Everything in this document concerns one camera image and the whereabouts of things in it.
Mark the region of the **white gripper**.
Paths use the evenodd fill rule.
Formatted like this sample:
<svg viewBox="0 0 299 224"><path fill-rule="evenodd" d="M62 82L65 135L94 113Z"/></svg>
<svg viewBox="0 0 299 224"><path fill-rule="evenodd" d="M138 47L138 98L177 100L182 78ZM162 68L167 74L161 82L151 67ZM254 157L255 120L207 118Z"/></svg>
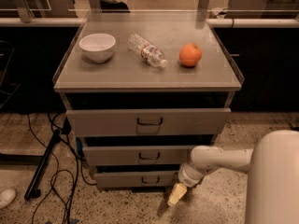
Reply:
<svg viewBox="0 0 299 224"><path fill-rule="evenodd" d="M168 205L174 206L186 194L187 187L192 188L200 183L204 175L194 169L188 163L183 163L179 167L178 180L172 188L171 194L168 199Z"/></svg>

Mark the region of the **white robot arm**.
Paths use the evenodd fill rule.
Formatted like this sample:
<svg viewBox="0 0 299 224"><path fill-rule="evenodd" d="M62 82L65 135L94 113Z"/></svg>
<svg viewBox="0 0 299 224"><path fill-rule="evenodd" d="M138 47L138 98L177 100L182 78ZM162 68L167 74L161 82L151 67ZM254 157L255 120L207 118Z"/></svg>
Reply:
<svg viewBox="0 0 299 224"><path fill-rule="evenodd" d="M271 132L250 149L194 147L168 204L220 168L248 175L245 224L299 224L299 132Z"/></svg>

